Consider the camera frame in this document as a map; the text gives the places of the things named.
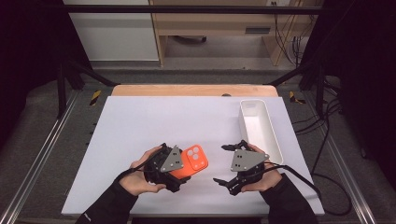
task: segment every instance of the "gray carpet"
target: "gray carpet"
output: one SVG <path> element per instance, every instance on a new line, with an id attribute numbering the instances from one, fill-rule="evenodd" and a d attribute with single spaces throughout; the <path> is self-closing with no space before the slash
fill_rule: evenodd
<path id="1" fill-rule="evenodd" d="M 262 84 L 279 77 L 279 71 L 101 71 L 105 77 L 122 83 L 251 83 Z M 94 131 L 94 123 L 100 117 L 106 97 L 112 89 L 85 78 L 87 85 L 79 94 L 77 104 L 67 121 L 58 141 L 52 150 L 35 186 L 19 215 L 20 221 L 29 218 L 40 218 L 36 223 L 55 223 L 55 220 L 72 219 L 61 215 L 66 193 L 73 184 L 74 177 L 82 161 L 87 144 Z M 93 93 L 101 90 L 96 105 L 90 105 Z M 277 88 L 284 98 L 286 108 L 292 122 L 308 119 L 313 112 L 307 104 L 291 103 L 290 91 L 294 91 L 297 99 L 304 99 L 298 92 L 295 82 L 290 81 Z M 326 101 L 334 97 L 326 93 Z M 56 83 L 51 82 L 32 91 L 27 98 L 27 106 L 23 111 L 17 128 L 0 154 L 0 211 L 4 211 L 17 191 L 35 155 L 50 132 L 57 113 Z M 308 125 L 312 120 L 295 124 L 295 130 Z M 369 204 L 378 223 L 396 223 L 396 215 L 392 208 L 396 207 L 396 194 L 375 161 L 361 157 L 359 145 L 350 131 L 342 114 L 331 116 L 331 133 L 337 146 L 342 151 L 357 179 L 361 191 Z M 313 166 L 317 156 L 322 135 L 319 129 L 298 135 L 299 144 L 304 153 L 308 168 Z M 328 151 L 323 151 L 317 172 L 340 182 Z M 326 179 L 314 177 L 315 184 L 322 190 L 324 207 L 330 211 L 342 212 L 347 209 L 344 193 Z M 336 217 L 325 215 L 318 217 L 320 223 L 360 223 L 354 209 L 346 216 Z"/>

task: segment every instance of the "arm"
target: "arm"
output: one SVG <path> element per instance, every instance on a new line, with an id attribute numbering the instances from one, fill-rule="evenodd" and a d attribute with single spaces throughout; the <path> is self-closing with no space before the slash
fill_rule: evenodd
<path id="1" fill-rule="evenodd" d="M 285 174 L 274 187 L 260 191 L 260 195 L 270 205 L 269 223 L 318 223 L 311 205 Z"/>
<path id="2" fill-rule="evenodd" d="M 263 153 L 258 147 L 249 146 L 253 150 Z M 268 169 L 274 165 L 265 163 L 264 166 L 265 169 Z M 285 174 L 281 175 L 277 170 L 272 170 L 264 173 L 260 181 L 242 188 L 242 192 L 255 190 L 270 206 L 269 223 L 318 223 L 308 201 Z"/>
<path id="3" fill-rule="evenodd" d="M 139 161 L 134 161 L 131 168 L 135 168 L 161 147 L 146 151 Z M 121 180 L 114 180 L 113 184 L 85 211 L 77 220 L 77 224 L 126 223 L 138 195 L 144 192 L 158 192 L 166 188 L 165 185 L 150 185 L 143 172 L 136 171 Z"/>

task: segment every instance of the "hand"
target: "hand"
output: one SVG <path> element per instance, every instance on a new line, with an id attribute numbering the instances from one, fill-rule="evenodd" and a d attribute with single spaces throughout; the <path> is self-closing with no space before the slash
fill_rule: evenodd
<path id="1" fill-rule="evenodd" d="M 138 161 L 134 161 L 131 164 L 131 168 L 135 168 L 138 165 L 142 164 L 144 161 L 146 161 L 149 156 L 154 153 L 155 151 L 161 149 L 162 146 L 159 147 L 154 147 L 150 149 L 149 151 L 146 151 L 145 154 L 143 154 L 142 158 Z M 128 192 L 133 194 L 134 196 L 137 196 L 141 193 L 144 192 L 153 192 L 157 193 L 161 189 L 165 189 L 166 186 L 164 184 L 158 184 L 158 185 L 151 185 L 146 181 L 145 175 L 141 171 L 135 171 L 127 176 L 125 176 L 123 179 L 120 180 L 120 184 L 122 185 L 123 188 L 125 188 Z"/>
<path id="2" fill-rule="evenodd" d="M 256 146 L 253 146 L 251 144 L 248 144 L 248 146 L 256 152 L 264 153 L 264 151 L 262 151 L 261 149 L 259 149 Z M 273 166 L 274 165 L 271 163 L 264 164 L 265 169 L 268 169 Z M 274 187 L 281 179 L 282 179 L 282 175 L 277 170 L 272 170 L 267 173 L 264 173 L 262 175 L 262 179 L 259 180 L 258 182 L 253 183 L 253 184 L 248 184 L 248 185 L 245 185 L 244 187 L 242 187 L 241 191 L 242 192 L 255 191 L 255 190 L 265 191 L 269 188 Z"/>

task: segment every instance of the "black sleeve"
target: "black sleeve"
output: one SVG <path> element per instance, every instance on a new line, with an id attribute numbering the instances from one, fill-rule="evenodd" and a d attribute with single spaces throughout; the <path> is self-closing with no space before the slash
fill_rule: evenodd
<path id="1" fill-rule="evenodd" d="M 271 224 L 318 223 L 308 201 L 285 174 L 275 187 L 261 191 L 260 195 L 270 206 L 268 221 Z"/>
<path id="2" fill-rule="evenodd" d="M 124 189 L 118 180 L 91 205 L 77 220 L 76 224 L 122 224 L 127 223 L 129 213 L 137 196 Z"/>

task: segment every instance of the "black mount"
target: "black mount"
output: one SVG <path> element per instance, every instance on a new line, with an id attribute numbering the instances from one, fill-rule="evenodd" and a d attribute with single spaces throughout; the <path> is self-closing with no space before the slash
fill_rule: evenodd
<path id="1" fill-rule="evenodd" d="M 144 168 L 145 178 L 147 181 L 155 184 L 165 184 L 168 190 L 177 192 L 180 190 L 180 185 L 185 184 L 191 177 L 187 176 L 182 179 L 177 179 L 169 172 L 161 171 L 163 164 L 173 150 L 165 143 L 163 143 L 162 146 L 163 147 L 157 153 L 148 158 Z"/>
<path id="2" fill-rule="evenodd" d="M 245 185 L 256 183 L 262 179 L 262 174 L 265 170 L 263 162 L 269 159 L 268 154 L 253 151 L 245 140 L 235 145 L 222 146 L 222 148 L 234 151 L 231 170 L 238 173 L 235 178 L 228 182 L 217 178 L 213 178 L 213 180 L 219 183 L 220 186 L 226 187 L 231 195 L 237 195 Z"/>

